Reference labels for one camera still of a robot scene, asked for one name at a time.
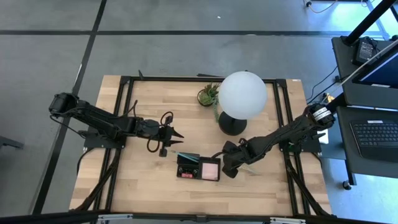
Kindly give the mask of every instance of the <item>white globe lamp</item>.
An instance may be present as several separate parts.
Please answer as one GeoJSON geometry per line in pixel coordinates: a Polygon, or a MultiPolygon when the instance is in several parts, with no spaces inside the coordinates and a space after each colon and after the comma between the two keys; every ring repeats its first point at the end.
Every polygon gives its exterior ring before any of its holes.
{"type": "Polygon", "coordinates": [[[251,72],[235,72],[222,82],[218,100],[223,109],[218,124],[225,134],[235,136],[244,131],[247,119],[264,110],[266,84],[251,72]]]}

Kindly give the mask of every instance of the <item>caster wheel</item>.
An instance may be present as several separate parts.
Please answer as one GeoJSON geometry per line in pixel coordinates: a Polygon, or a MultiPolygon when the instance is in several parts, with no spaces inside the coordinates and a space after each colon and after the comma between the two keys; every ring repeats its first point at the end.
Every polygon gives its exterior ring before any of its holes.
{"type": "Polygon", "coordinates": [[[343,182],[343,188],[346,190],[351,190],[351,186],[350,186],[348,180],[343,182]]]}

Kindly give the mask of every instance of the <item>potted plant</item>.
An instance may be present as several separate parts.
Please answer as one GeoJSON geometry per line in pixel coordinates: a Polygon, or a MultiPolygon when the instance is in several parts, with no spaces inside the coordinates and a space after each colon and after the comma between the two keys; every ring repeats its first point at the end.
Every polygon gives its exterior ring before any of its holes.
{"type": "Polygon", "coordinates": [[[208,106],[213,106],[213,112],[216,121],[218,122],[218,111],[217,111],[217,105],[218,105],[218,87],[220,87],[220,84],[215,84],[213,83],[207,84],[204,89],[200,90],[198,92],[198,102],[202,106],[208,107],[208,106]]]}

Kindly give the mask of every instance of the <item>monitor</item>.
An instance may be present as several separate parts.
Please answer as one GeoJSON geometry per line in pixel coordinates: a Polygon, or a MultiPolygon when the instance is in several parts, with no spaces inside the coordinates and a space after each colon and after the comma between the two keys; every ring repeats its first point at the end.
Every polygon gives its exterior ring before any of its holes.
{"type": "Polygon", "coordinates": [[[353,82],[384,88],[398,88],[398,45],[364,69],[353,82]]]}

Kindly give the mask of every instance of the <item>plant pot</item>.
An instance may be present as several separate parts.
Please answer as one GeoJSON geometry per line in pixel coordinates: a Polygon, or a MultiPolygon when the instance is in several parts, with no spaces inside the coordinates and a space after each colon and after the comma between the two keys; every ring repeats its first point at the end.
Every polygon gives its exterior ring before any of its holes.
{"type": "Polygon", "coordinates": [[[203,92],[203,90],[200,90],[200,91],[198,92],[198,96],[197,96],[199,104],[202,105],[202,106],[204,106],[204,107],[209,107],[209,106],[211,106],[213,103],[210,103],[209,105],[206,105],[206,104],[203,104],[203,103],[199,100],[199,95],[200,95],[201,92],[203,92]]]}

